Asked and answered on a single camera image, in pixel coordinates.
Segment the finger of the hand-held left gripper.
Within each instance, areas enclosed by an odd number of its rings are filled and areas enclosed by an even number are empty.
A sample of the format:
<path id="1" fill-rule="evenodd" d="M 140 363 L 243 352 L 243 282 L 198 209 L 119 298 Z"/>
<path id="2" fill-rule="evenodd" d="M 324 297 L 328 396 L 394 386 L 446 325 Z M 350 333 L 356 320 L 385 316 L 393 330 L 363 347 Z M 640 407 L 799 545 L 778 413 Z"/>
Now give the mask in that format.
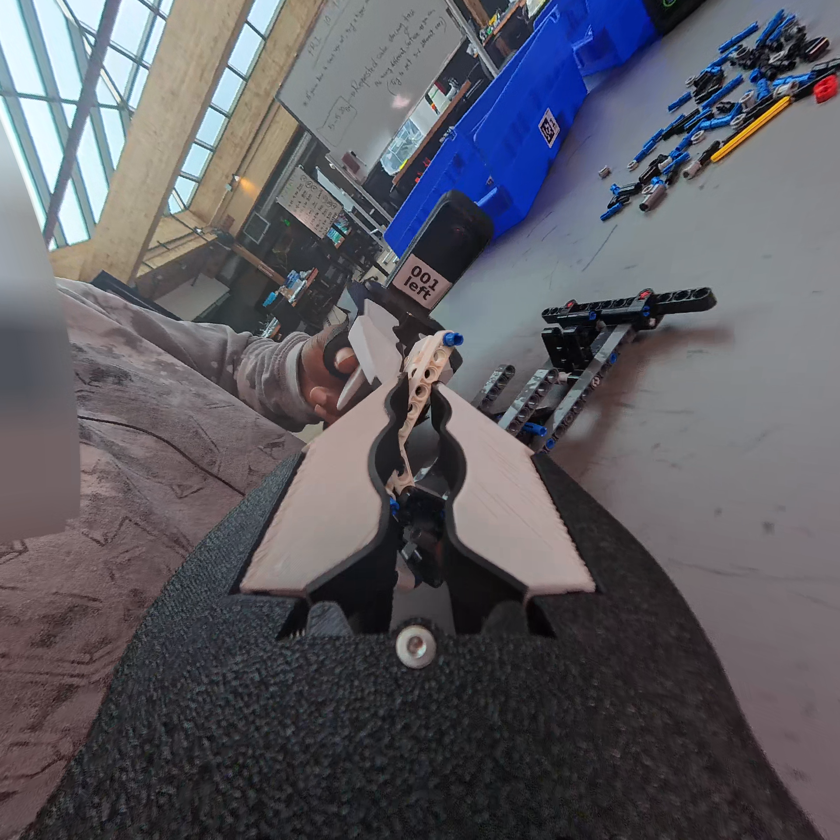
<path id="1" fill-rule="evenodd" d="M 360 389 L 363 383 L 384 384 L 401 372 L 403 356 L 397 349 L 394 332 L 398 325 L 393 315 L 357 316 L 350 327 L 349 340 L 358 367 L 348 380 L 349 389 Z"/>

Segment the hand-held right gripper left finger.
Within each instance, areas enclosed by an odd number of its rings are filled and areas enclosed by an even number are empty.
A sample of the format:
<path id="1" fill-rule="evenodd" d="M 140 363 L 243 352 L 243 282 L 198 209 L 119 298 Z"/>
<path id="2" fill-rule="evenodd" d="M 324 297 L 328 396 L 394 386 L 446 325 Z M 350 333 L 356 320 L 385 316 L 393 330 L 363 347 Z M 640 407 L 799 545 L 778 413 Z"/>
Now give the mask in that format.
<path id="1" fill-rule="evenodd" d="M 403 464 L 403 381 L 389 381 L 304 449 L 245 567 L 241 595 L 292 602 L 279 637 L 390 633 L 400 531 L 385 485 Z"/>

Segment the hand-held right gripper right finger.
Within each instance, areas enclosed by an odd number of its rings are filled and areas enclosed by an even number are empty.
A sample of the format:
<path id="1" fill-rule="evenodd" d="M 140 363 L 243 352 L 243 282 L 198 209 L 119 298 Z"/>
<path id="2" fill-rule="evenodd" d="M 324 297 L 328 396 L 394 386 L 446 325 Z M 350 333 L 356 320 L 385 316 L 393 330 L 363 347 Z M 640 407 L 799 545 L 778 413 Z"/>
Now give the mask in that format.
<path id="1" fill-rule="evenodd" d="M 531 449 L 445 385 L 435 386 L 435 431 L 448 488 L 440 564 L 456 632 L 479 633 L 500 605 L 527 618 L 536 598 L 594 594 Z"/>

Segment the partly built toy truck chassis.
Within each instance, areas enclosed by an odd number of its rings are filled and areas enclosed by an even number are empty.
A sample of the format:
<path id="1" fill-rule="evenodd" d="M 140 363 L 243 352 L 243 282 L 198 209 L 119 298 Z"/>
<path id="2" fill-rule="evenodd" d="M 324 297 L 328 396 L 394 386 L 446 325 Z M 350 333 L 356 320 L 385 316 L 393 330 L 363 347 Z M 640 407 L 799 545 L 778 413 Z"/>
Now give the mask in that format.
<path id="1" fill-rule="evenodd" d="M 665 316 L 705 312 L 717 305 L 708 287 L 655 292 L 645 288 L 634 297 L 602 301 L 568 301 L 546 308 L 542 342 L 549 355 L 533 372 L 520 393 L 499 411 L 496 402 L 516 373 L 501 364 L 471 402 L 483 416 L 513 435 L 535 454 L 549 453 L 583 410 L 587 399 L 603 383 L 623 347 L 639 333 L 655 330 Z M 448 489 L 441 458 L 415 474 L 415 487 L 404 489 L 393 511 L 402 527 L 396 568 L 399 585 L 439 587 L 444 582 L 441 559 Z"/>

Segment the pile of blue black pins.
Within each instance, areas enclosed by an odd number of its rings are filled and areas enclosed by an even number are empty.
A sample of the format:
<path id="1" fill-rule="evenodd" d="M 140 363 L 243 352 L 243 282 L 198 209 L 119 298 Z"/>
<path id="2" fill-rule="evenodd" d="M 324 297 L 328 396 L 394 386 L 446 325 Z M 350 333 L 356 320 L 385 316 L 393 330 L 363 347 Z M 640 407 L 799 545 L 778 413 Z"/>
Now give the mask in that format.
<path id="1" fill-rule="evenodd" d="M 718 57 L 686 79 L 668 105 L 669 121 L 628 162 L 628 183 L 610 185 L 600 221 L 636 204 L 656 209 L 681 181 L 722 162 L 797 102 L 812 100 L 813 67 L 838 58 L 832 41 L 812 36 L 797 13 L 782 8 L 719 46 Z M 831 101 L 838 98 L 838 93 Z"/>

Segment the person's left forearm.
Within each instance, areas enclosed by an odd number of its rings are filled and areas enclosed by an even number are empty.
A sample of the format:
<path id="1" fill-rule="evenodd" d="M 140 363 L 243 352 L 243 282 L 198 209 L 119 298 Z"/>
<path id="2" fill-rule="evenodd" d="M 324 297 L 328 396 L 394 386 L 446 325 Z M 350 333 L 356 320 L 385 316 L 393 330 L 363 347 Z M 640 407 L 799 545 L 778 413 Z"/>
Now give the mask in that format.
<path id="1" fill-rule="evenodd" d="M 309 336 L 282 341 L 215 323 L 176 321 L 90 283 L 56 278 L 72 342 L 140 363 L 172 383 L 201 376 L 257 414 L 291 432 L 318 421 L 301 390 L 301 354 Z"/>

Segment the cluttered workbench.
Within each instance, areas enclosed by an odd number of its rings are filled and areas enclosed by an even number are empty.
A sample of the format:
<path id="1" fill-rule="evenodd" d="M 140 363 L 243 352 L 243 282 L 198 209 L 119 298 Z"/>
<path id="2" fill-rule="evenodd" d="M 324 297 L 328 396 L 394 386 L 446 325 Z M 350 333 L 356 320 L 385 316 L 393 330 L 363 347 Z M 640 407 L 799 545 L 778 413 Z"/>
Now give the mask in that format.
<path id="1" fill-rule="evenodd" d="M 283 286 L 271 282 L 255 308 L 260 337 L 279 340 L 292 332 L 320 332 L 344 292 L 347 280 L 335 267 L 292 271 Z"/>

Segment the blue plastic bin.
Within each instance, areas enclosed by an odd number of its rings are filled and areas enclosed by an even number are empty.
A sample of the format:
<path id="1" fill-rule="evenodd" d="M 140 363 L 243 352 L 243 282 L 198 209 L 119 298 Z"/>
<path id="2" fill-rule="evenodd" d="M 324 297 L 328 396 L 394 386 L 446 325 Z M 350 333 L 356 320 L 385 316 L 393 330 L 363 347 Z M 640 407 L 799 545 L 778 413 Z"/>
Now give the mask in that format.
<path id="1" fill-rule="evenodd" d="M 559 20 L 583 77 L 625 64 L 660 37 L 642 1 L 548 1 L 529 11 L 533 29 Z"/>
<path id="2" fill-rule="evenodd" d="M 494 238 L 528 215 L 587 95 L 565 31 L 549 12 L 450 130 L 385 231 L 398 256 L 452 190 L 490 216 Z"/>

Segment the white chart board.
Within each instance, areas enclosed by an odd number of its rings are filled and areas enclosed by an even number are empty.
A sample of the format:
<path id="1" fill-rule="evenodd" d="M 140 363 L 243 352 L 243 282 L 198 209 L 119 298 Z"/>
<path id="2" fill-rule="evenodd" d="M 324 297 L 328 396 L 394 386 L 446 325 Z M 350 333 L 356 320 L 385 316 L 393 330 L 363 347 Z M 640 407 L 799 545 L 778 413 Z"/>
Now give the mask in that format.
<path id="1" fill-rule="evenodd" d="M 276 196 L 276 203 L 318 238 L 327 237 L 343 213 L 341 202 L 300 166 L 290 173 Z"/>

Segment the black device with green lights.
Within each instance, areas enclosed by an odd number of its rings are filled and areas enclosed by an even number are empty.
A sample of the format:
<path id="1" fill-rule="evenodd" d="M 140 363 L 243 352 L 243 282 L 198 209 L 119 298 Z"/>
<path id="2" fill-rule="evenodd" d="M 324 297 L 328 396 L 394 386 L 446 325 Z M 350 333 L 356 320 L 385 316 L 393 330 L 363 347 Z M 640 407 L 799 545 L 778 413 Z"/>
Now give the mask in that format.
<path id="1" fill-rule="evenodd" d="M 666 35 L 704 4 L 703 0 L 643 1 L 654 29 Z"/>

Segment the large skylight window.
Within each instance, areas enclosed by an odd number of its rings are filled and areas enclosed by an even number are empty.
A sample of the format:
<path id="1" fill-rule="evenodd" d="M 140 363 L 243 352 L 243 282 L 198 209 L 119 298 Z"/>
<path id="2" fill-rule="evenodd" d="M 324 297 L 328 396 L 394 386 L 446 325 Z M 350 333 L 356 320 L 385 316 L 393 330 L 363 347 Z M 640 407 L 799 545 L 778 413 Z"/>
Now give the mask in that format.
<path id="1" fill-rule="evenodd" d="M 92 237 L 145 124 L 152 162 L 177 163 L 163 214 L 197 208 L 287 5 L 2 2 L 2 125 L 49 249 Z"/>

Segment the wall whiteboard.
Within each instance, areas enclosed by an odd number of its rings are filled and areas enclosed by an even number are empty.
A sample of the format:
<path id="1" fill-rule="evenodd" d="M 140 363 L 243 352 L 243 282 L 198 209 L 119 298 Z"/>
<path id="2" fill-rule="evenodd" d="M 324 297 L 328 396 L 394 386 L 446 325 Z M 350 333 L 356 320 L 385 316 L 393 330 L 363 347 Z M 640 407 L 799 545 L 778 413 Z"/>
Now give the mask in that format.
<path id="1" fill-rule="evenodd" d="M 280 103 L 336 165 L 368 172 L 463 40 L 446 2 L 325 2 Z"/>

